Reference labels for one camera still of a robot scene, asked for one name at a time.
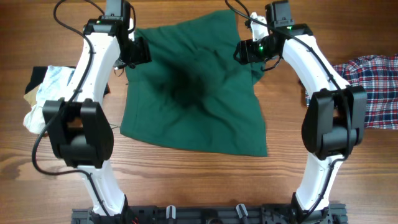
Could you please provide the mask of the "green shirt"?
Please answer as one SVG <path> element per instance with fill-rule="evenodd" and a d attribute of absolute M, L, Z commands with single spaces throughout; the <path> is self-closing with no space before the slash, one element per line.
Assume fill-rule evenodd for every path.
<path fill-rule="evenodd" d="M 152 60 L 128 68 L 120 132 L 189 151 L 265 157 L 266 124 L 254 85 L 260 63 L 233 58 L 240 40 L 233 11 L 137 29 Z"/>

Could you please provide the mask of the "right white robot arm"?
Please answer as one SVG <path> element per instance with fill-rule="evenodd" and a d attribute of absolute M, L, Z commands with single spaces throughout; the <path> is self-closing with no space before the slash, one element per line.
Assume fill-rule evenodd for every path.
<path fill-rule="evenodd" d="M 293 68 L 310 97 L 301 129 L 307 164 L 292 196 L 291 217 L 297 223 L 320 221 L 330 211 L 328 196 L 338 169 L 363 140 L 366 91 L 337 74 L 308 25 L 255 24 L 251 31 L 251 39 L 238 42 L 234 59 L 245 65 L 280 57 Z"/>

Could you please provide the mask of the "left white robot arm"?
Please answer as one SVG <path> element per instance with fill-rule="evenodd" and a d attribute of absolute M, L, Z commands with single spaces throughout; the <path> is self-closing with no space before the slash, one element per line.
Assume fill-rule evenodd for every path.
<path fill-rule="evenodd" d="M 83 179 L 95 223 L 122 222 L 128 202 L 110 163 L 114 134 L 102 109 L 112 69 L 150 62 L 146 41 L 134 36 L 134 19 L 101 16 L 84 26 L 83 49 L 66 90 L 42 109 L 53 154 Z"/>

